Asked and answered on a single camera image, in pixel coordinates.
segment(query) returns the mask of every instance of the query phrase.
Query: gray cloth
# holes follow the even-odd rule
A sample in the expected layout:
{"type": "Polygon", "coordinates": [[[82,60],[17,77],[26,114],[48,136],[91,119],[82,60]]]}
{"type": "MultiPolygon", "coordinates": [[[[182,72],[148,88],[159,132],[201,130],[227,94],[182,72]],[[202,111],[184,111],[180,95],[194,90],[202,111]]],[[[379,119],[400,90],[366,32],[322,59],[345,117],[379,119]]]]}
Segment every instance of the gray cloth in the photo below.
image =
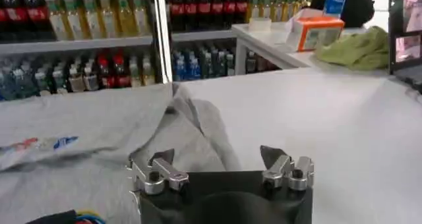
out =
{"type": "Polygon", "coordinates": [[[175,84],[0,103],[0,119],[2,223],[71,209],[139,223],[125,169],[133,152],[147,160],[174,148],[179,170],[240,170],[218,110],[175,84]],[[53,148],[70,136],[78,138],[53,148]],[[33,137],[26,149],[11,148],[33,137]]]}

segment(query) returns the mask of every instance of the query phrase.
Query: colorful wires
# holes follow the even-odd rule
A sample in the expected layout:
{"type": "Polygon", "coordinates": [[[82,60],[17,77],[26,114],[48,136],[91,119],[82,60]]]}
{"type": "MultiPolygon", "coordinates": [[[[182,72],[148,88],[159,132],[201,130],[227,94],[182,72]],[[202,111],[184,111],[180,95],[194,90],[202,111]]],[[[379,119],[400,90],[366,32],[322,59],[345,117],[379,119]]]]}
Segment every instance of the colorful wires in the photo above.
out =
{"type": "Polygon", "coordinates": [[[77,211],[77,224],[106,224],[98,213],[90,210],[77,211]]]}

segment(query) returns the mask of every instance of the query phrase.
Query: white table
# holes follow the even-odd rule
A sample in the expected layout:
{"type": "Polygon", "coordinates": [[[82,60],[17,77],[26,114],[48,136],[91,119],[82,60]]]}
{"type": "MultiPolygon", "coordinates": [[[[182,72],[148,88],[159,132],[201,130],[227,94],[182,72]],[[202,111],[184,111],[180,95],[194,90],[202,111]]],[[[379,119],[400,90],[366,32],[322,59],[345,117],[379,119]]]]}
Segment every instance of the white table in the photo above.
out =
{"type": "MultiPolygon", "coordinates": [[[[247,49],[258,53],[261,57],[274,63],[281,69],[294,69],[299,67],[318,67],[323,70],[331,70],[336,67],[323,63],[314,58],[313,52],[294,52],[285,43],[288,32],[285,22],[271,23],[271,29],[266,32],[250,32],[248,24],[234,24],[231,27],[236,36],[236,62],[235,73],[245,74],[245,59],[247,49]]],[[[365,29],[346,29],[343,34],[362,33],[365,29]]]]}
{"type": "Polygon", "coordinates": [[[422,103],[391,78],[307,68],[184,83],[212,102],[245,170],[259,146],[315,162],[313,223],[422,219],[422,103]]]}

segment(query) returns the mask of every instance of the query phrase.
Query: green cloth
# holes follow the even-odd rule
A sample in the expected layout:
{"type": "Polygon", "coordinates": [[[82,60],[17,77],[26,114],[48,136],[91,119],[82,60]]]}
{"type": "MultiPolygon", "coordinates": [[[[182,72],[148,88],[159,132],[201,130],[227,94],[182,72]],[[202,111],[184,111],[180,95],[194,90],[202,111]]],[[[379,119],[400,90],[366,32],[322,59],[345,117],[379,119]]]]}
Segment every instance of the green cloth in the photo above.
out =
{"type": "Polygon", "coordinates": [[[341,36],[331,45],[318,47],[316,57],[351,70],[374,70],[388,65],[388,34],[378,26],[364,34],[341,36]]]}

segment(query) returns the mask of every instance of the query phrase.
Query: white shelf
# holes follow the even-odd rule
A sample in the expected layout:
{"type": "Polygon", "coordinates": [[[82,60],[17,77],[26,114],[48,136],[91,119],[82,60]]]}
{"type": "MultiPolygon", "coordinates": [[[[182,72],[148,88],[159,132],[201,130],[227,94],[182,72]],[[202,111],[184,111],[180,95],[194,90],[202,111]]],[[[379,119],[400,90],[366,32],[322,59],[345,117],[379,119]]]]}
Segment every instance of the white shelf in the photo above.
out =
{"type": "Polygon", "coordinates": [[[174,42],[189,42],[195,40],[216,40],[235,38],[231,30],[211,30],[201,32],[173,33],[171,38],[174,42]]]}
{"type": "Polygon", "coordinates": [[[127,47],[136,45],[150,45],[152,36],[108,38],[96,40],[75,40],[60,42],[30,42],[0,44],[0,55],[19,53],[39,53],[50,51],[72,51],[79,49],[100,49],[111,47],[127,47]]]}

